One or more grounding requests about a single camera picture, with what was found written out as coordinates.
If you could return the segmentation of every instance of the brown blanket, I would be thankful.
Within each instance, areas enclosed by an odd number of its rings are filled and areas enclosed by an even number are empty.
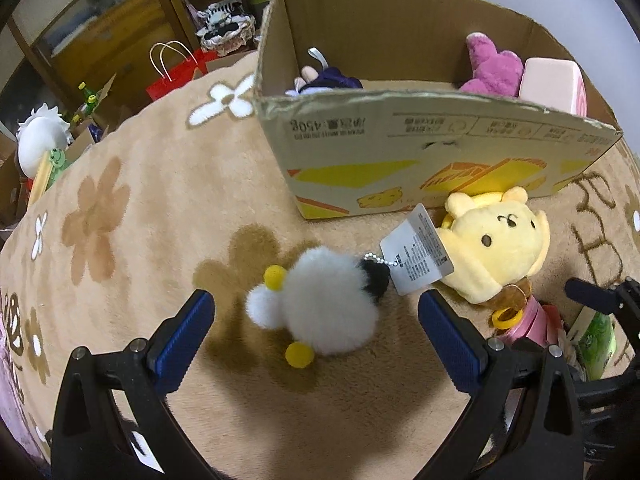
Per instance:
[[[230,475],[412,478],[462,412],[468,397],[417,321],[417,293],[400,298],[390,286],[370,344],[304,370],[284,361],[286,332],[246,316],[244,298],[268,265],[289,266],[315,244],[379,251],[405,215],[300,217],[253,115],[255,63],[248,55],[124,123],[65,171],[2,250],[7,341],[25,420],[47,456],[41,436],[72,349],[149,337],[194,288],[213,293],[216,321],[169,402],[205,459]],[[640,172],[623,141],[531,207],[546,211],[552,237],[533,291],[569,322],[580,306],[562,293],[568,277],[607,286],[640,276]],[[490,333],[487,310],[439,288]],[[631,356],[618,346],[610,373]]]

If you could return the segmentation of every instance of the product tag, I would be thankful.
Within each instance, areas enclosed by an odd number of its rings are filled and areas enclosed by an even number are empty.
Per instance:
[[[385,260],[398,262],[390,269],[400,296],[425,288],[453,272],[453,263],[422,204],[380,242],[380,248]]]

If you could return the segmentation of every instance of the red paper bag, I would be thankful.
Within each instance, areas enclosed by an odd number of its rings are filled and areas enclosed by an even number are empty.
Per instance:
[[[190,57],[185,56],[179,50],[171,46],[171,43],[177,43],[184,50],[186,50]],[[161,45],[160,49],[160,65],[162,66],[162,71],[156,65],[156,62],[153,58],[153,50],[156,46]],[[184,61],[174,66],[171,70],[167,70],[164,66],[164,60],[162,59],[162,54],[166,48],[170,48],[171,50],[176,51],[178,54],[184,57]],[[146,93],[149,94],[149,97],[153,99],[153,101],[157,101],[159,98],[167,95],[171,90],[175,90],[186,85],[193,78],[193,72],[196,68],[199,68],[203,74],[207,73],[207,61],[211,61],[216,59],[218,56],[215,52],[204,52],[201,48],[199,48],[194,54],[192,54],[187,47],[185,47],[180,41],[169,41],[168,43],[156,43],[154,46],[149,49],[149,59],[153,64],[156,72],[161,75],[161,78],[146,87]]]

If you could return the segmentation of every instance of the pink plush toy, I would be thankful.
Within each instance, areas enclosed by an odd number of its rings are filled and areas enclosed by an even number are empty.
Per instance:
[[[524,67],[520,58],[510,50],[497,51],[494,42],[482,32],[466,37],[474,78],[460,90],[473,94],[516,97]]]

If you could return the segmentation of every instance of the yellow bear plush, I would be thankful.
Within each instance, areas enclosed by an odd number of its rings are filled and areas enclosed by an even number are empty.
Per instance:
[[[454,271],[442,282],[469,303],[490,300],[503,286],[541,269],[549,249],[549,224],[543,211],[529,209],[527,199],[521,187],[447,198],[450,218],[437,232]]]

